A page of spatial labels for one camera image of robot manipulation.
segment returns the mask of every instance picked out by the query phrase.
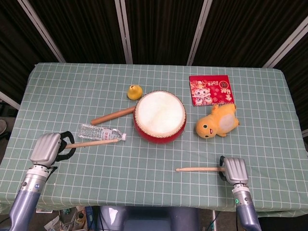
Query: green tablecloth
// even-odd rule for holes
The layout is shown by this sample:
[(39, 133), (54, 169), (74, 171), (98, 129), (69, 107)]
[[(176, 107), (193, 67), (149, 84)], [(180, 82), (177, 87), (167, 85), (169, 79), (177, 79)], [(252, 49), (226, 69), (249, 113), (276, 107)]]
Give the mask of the green tablecloth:
[[(240, 126), (227, 137), (203, 140), (196, 121), (211, 107), (193, 107), (189, 75), (228, 75)], [(193, 206), (235, 211), (232, 187), (216, 172), (178, 173), (177, 167), (212, 167), (221, 155), (244, 158), (260, 216), (308, 213), (308, 159), (298, 118), (281, 71), (197, 66), (38, 64), (32, 71), (5, 157), (0, 166), (0, 210), (12, 205), (38, 137), (71, 131), (80, 124), (134, 106), (127, 89), (167, 90), (187, 112), (185, 132), (166, 145), (141, 139), (132, 115), (104, 123), (127, 140), (77, 149), (56, 164), (39, 207), (75, 205)]]

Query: black curtain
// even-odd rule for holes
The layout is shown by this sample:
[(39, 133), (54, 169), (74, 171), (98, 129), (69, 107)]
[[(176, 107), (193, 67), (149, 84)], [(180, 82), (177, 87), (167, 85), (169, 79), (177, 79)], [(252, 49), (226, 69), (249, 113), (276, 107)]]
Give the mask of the black curtain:
[(30, 0), (69, 63), (126, 63), (113, 0)]
[(307, 0), (213, 0), (193, 65), (262, 67), (307, 15)]
[(126, 0), (134, 64), (186, 65), (203, 0)]
[(20, 103), (39, 62), (57, 59), (17, 1), (0, 1), (0, 91)]
[(308, 34), (274, 68), (284, 73), (301, 129), (308, 129)]

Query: red envelope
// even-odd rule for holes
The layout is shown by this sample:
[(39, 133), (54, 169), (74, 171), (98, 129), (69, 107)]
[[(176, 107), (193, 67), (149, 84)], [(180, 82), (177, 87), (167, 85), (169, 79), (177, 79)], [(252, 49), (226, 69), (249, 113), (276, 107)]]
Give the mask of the red envelope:
[(234, 103), (228, 76), (189, 76), (189, 83), (194, 106)]

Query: wooden drumstick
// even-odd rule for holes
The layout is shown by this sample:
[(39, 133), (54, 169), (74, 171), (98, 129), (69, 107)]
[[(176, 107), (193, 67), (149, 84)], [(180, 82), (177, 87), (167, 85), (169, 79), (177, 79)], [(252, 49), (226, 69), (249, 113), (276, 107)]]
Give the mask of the wooden drumstick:
[(115, 143), (118, 141), (119, 141), (118, 139), (114, 139), (114, 140), (108, 140), (108, 141), (90, 141), (90, 142), (83, 142), (83, 143), (70, 143), (64, 149), (102, 145), (102, 144), (108, 144), (108, 143)]
[(93, 119), (93, 120), (91, 120), (91, 124), (92, 125), (97, 125), (97, 124), (100, 124), (102, 122), (105, 122), (105, 121), (108, 121), (108, 120), (112, 120), (112, 119), (115, 119), (115, 118), (118, 118), (118, 117), (130, 114), (130, 113), (133, 113), (134, 110), (135, 110), (135, 107), (136, 106), (133, 106), (133, 107), (130, 107), (130, 108), (118, 111), (118, 112), (111, 113), (109, 115), (104, 115), (102, 117)]
[(194, 171), (214, 171), (214, 172), (224, 172), (224, 167), (183, 167), (177, 168), (177, 172), (194, 172)]

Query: drum rim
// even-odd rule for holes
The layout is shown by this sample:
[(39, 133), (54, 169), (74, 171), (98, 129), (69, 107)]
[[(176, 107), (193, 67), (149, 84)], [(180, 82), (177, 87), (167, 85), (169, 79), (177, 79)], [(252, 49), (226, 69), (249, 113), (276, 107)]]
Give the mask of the drum rim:
[[(138, 116), (136, 115), (136, 111), (137, 111), (137, 109), (138, 109), (139, 102), (140, 102), (145, 96), (147, 96), (148, 94), (154, 93), (154, 92), (165, 92), (165, 93), (167, 93), (167, 94), (170, 94), (170, 95), (176, 97), (176, 98), (180, 101), (180, 103), (181, 103), (181, 105), (182, 105), (182, 107), (183, 107), (183, 109), (184, 109), (184, 119), (183, 119), (182, 124), (179, 126), (179, 128), (178, 128), (176, 131), (174, 131), (174, 132), (172, 132), (172, 133), (170, 133), (170, 134), (168, 134), (168, 135), (157, 136), (157, 135), (151, 134), (151, 133), (145, 131), (145, 130), (140, 126), (140, 124), (139, 124), (139, 122), (138, 122)], [(138, 126), (138, 127), (140, 128), (140, 130), (143, 131), (145, 134), (147, 134), (147, 135), (149, 135), (149, 136), (152, 136), (152, 137), (155, 137), (155, 138), (162, 138), (162, 139), (163, 139), (163, 138), (168, 138), (168, 137), (171, 137), (171, 136), (177, 134), (177, 133), (182, 129), (182, 127), (185, 125), (186, 119), (187, 119), (187, 118), (186, 118), (186, 109), (185, 109), (185, 107), (184, 107), (184, 104), (183, 104), (182, 100), (180, 100), (179, 97), (176, 96), (175, 94), (172, 94), (171, 92), (166, 91), (166, 90), (154, 90), (154, 91), (151, 91), (151, 92), (145, 94), (145, 95), (137, 102), (136, 107), (135, 107), (135, 110), (134, 110), (134, 120), (135, 120), (137, 126)]]

